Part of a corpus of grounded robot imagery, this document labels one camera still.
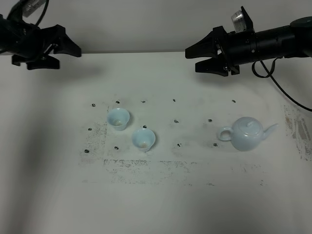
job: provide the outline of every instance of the smudge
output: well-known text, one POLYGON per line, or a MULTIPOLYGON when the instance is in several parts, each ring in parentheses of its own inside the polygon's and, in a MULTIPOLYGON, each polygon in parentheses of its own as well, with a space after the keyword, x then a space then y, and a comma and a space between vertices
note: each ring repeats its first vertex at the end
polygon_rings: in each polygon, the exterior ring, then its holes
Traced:
POLYGON ((312 155, 312 149, 305 145, 306 155, 312 155))
POLYGON ((289 119, 288 116, 285 116, 285 121, 286 121, 286 126, 287 126, 290 130, 293 130, 293 122, 289 119))
POLYGON ((299 132, 301 139, 306 140, 307 136, 306 136, 306 133, 304 132, 302 122, 298 120, 297 124, 298 124, 298 132, 299 132))
POLYGON ((206 163, 186 161, 104 159, 103 171, 105 176, 100 179, 100 182, 214 186, 212 182, 207 181, 209 176, 207 167, 208 164, 206 163))
POLYGON ((309 134, 308 128, 306 126, 306 122, 305 122, 304 118, 302 118, 301 120, 302 120, 302 125, 303 125, 304 129, 306 130, 307 137, 309 140, 311 140, 311 137, 310 137, 310 134, 309 134))
POLYGON ((104 156, 105 140, 107 135, 107 123, 95 122, 92 124, 92 131, 86 135, 85 150, 81 150, 80 162, 81 166, 96 163, 104 156))

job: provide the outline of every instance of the white table surface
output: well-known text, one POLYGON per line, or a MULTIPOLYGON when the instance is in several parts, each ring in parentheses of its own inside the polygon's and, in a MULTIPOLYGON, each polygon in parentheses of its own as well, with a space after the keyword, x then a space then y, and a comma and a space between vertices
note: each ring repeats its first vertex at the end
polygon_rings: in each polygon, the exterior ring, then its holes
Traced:
POLYGON ((58 58, 60 70, 27 71, 0 57, 1 233, 312 232, 311 115, 250 65, 225 78, 184 53, 58 58), (117 107, 131 113, 122 132, 106 123, 117 107), (239 152, 216 131, 243 116, 279 127, 239 152), (157 136, 147 153, 131 143, 143 125, 157 136))

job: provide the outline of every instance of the white teapot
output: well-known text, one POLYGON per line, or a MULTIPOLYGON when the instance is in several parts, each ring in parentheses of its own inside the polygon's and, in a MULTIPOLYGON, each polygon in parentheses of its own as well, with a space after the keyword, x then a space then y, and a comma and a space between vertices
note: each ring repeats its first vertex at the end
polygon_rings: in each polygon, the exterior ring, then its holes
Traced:
POLYGON ((217 137, 222 141, 230 140, 232 145, 240 151, 249 151, 257 147, 262 140, 265 140, 277 126, 278 124, 274 124, 264 131, 258 120, 243 117, 238 119, 232 127, 221 128, 217 137), (225 136, 224 132, 229 132, 230 135, 225 136))

